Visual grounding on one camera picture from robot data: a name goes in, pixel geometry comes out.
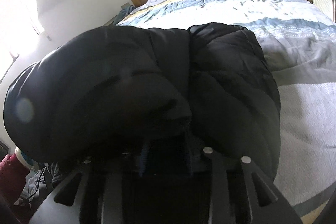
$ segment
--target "black cord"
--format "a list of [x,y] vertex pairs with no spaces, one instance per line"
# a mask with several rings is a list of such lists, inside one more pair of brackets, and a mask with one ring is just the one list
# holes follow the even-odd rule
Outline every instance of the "black cord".
[[37,191],[39,190],[39,186],[40,186],[40,179],[41,179],[41,176],[44,174],[44,172],[45,172],[45,168],[43,168],[43,170],[41,171],[41,174],[40,174],[40,176],[39,176],[39,180],[38,180],[38,182],[37,182],[37,187],[36,187],[36,191],[35,191],[35,193],[34,194],[32,194],[32,195],[30,195],[28,198],[27,198],[27,200],[29,200],[32,196],[34,196],[36,193],[37,193]]

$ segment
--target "folded black jacket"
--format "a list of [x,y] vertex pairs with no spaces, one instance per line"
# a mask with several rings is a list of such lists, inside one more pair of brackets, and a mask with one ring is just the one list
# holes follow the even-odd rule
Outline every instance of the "folded black jacket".
[[65,160],[117,134],[189,131],[226,156],[250,156],[273,179],[279,115],[255,35],[221,23],[87,31],[24,70],[4,105],[9,136],[39,162]]

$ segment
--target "window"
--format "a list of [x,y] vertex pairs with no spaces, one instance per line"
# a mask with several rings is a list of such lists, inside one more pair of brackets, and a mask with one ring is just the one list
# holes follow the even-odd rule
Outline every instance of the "window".
[[20,54],[35,49],[43,31],[36,0],[0,0],[0,83]]

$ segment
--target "red fabric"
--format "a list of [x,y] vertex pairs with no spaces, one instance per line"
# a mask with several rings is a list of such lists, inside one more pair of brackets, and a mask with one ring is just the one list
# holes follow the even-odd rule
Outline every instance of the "red fabric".
[[16,155],[7,155],[0,162],[0,192],[9,204],[14,204],[26,185],[29,169],[24,167]]

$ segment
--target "bed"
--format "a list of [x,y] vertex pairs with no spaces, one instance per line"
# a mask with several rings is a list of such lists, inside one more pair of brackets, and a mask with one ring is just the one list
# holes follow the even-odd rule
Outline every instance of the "bed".
[[305,0],[132,0],[118,25],[247,27],[260,43],[281,98],[281,153],[274,184],[304,223],[336,188],[336,25]]

